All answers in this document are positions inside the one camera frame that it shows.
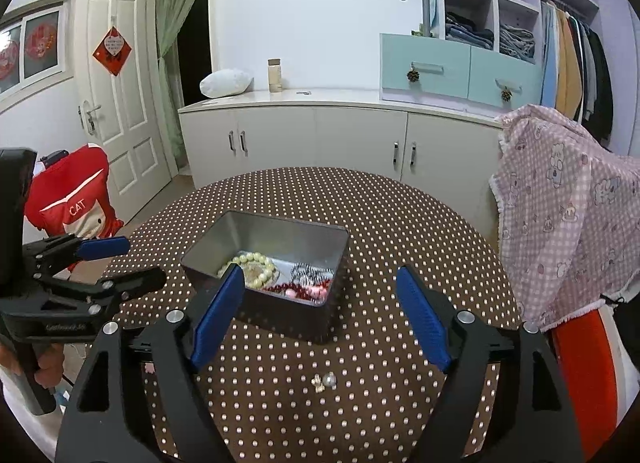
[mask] window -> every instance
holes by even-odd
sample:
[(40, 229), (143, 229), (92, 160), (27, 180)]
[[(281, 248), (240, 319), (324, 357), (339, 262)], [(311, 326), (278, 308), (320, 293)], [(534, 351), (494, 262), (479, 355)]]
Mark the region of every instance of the window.
[(0, 101), (65, 71), (64, 3), (0, 28)]

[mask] metal tin box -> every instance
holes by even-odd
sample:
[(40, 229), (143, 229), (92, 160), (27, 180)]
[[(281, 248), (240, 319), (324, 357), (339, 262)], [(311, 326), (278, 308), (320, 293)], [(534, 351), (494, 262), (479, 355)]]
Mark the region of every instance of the metal tin box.
[(295, 339), (324, 343), (347, 279), (349, 231), (343, 227), (228, 210), (183, 255), (181, 263), (198, 291), (241, 250), (271, 259), (308, 263), (334, 271), (324, 303), (292, 300), (245, 288), (236, 318)]

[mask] blue gripper pad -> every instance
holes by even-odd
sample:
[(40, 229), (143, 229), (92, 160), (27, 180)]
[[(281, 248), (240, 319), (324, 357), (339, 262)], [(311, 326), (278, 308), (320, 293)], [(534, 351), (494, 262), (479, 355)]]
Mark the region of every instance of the blue gripper pad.
[(201, 370), (216, 355), (244, 295), (244, 273), (235, 266), (193, 332), (191, 364)]
[(439, 370), (446, 371), (451, 364), (447, 330), (407, 268), (398, 269), (396, 294), (425, 357)]
[(80, 243), (76, 255), (83, 261), (95, 261), (129, 252), (129, 240), (125, 236), (108, 239), (88, 239)]

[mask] human hand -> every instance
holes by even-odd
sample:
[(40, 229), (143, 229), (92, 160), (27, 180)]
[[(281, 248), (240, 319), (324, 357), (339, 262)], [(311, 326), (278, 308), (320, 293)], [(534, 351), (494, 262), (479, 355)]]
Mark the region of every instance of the human hand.
[[(38, 358), (40, 369), (34, 374), (34, 379), (41, 386), (55, 387), (62, 380), (62, 363), (65, 360), (62, 344), (52, 344)], [(15, 355), (3, 345), (0, 345), (0, 365), (6, 367), (16, 375), (22, 374), (22, 368), (18, 364)]]

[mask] brown polka dot tablecloth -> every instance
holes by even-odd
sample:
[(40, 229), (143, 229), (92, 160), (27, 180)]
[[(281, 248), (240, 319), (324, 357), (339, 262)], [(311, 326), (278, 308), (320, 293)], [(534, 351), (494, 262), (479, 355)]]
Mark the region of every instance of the brown polka dot tablecloth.
[[(236, 461), (405, 461), (445, 379), (425, 360), (396, 300), (395, 274), (405, 263), (456, 308), (492, 325), (519, 324), (496, 254), (449, 207), (382, 176), (318, 168), (236, 176), (151, 218), (105, 275), (159, 265), (167, 284), (124, 304), (117, 320), (145, 325), (185, 308), (192, 290), (180, 258), (229, 209), (340, 225), (351, 233), (349, 281), (327, 344), (234, 320), (215, 360), (197, 377)], [(335, 388), (317, 393), (312, 380), (329, 372)], [(487, 368), (467, 453), (481, 447), (498, 372), (499, 366)], [(145, 388), (159, 446), (178, 457), (153, 375)]]

